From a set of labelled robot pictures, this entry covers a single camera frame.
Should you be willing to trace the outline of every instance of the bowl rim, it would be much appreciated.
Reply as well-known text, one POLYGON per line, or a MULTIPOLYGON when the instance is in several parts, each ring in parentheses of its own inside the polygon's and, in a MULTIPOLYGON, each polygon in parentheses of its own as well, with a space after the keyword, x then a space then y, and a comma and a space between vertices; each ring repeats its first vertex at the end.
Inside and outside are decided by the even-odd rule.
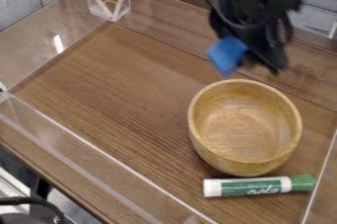
POLYGON ((301 116, 300 116, 300 112, 297 110, 296 105, 293 104, 293 102, 291 101, 291 99, 285 96, 285 94, 281 93, 281 91, 279 91, 275 87, 259 82, 259 81, 253 81, 253 80, 247 80, 247 79, 231 79, 231 80, 223 80, 220 82, 216 82, 211 85, 208 85, 207 87, 204 87, 199 93, 196 94, 196 96, 194 97, 194 100, 190 104, 188 107, 188 127, 190 130, 192 132, 194 137, 196 138, 199 144, 215 155, 217 156, 220 159, 224 159, 227 161, 235 162, 235 163, 240 163, 240 164, 251 164, 251 165, 259 165, 259 164, 267 164, 269 162, 276 161, 277 159, 287 157, 296 149, 300 139, 301 139, 301 133, 303 133, 303 120, 301 120, 301 116), (202 98, 203 94, 205 92, 208 92, 211 89, 216 88, 217 86, 221 86, 224 84, 229 84, 229 83, 244 83, 244 84, 253 84, 253 85, 259 85, 263 88, 265 88, 268 91, 276 93, 281 99, 285 101, 285 103, 288 104, 293 115, 295 115, 295 119, 296 119, 296 134, 293 136, 293 141, 291 142, 289 146, 287 147, 287 149, 284 151, 281 151, 281 153, 279 153, 273 158, 267 159, 264 161, 260 162, 251 162, 251 161, 243 161, 240 159, 235 159, 235 158, 229 158, 225 156, 219 156, 202 142, 202 136, 198 133, 196 127, 195 127, 195 120, 194 120, 194 111, 195 111, 195 105, 199 101, 199 99, 202 98))

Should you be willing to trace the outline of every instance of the blue block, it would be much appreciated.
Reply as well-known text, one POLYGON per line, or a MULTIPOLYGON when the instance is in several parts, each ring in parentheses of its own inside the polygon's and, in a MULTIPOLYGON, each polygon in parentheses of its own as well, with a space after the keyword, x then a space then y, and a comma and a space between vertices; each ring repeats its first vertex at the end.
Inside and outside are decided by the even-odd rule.
POLYGON ((209 48, 211 62, 225 77, 231 77, 235 73, 248 50, 245 44, 233 36, 224 37, 209 48))

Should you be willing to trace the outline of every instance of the black cable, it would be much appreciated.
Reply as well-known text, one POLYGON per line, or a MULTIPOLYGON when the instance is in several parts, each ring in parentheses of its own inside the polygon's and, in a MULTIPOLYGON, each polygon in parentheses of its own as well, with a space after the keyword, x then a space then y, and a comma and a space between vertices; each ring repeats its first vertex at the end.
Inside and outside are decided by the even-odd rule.
POLYGON ((64 217, 63 212, 48 201, 46 201, 43 199, 31 198, 31 197, 22 197, 22 196, 0 198, 0 206, 22 205, 22 204, 38 204, 38 205, 46 206, 47 208, 50 208, 55 212, 56 217, 59 219, 59 224, 66 224, 66 217, 64 217))

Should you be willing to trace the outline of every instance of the green marker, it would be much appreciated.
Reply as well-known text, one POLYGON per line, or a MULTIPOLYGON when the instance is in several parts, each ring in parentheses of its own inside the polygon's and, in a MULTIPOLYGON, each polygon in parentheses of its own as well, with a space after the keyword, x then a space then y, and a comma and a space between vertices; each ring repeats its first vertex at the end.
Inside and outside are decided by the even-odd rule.
POLYGON ((204 180, 204 195, 213 197, 313 191, 315 186, 316 179, 311 175, 240 180, 204 180))

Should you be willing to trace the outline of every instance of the wooden bowl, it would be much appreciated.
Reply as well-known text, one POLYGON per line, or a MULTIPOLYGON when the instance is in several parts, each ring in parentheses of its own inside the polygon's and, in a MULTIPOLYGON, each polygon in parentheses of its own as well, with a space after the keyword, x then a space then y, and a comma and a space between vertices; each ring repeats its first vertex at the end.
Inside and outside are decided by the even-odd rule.
POLYGON ((301 117, 287 96, 249 80, 205 87, 188 110, 195 149, 221 172, 255 177, 288 160, 301 137, 301 117))

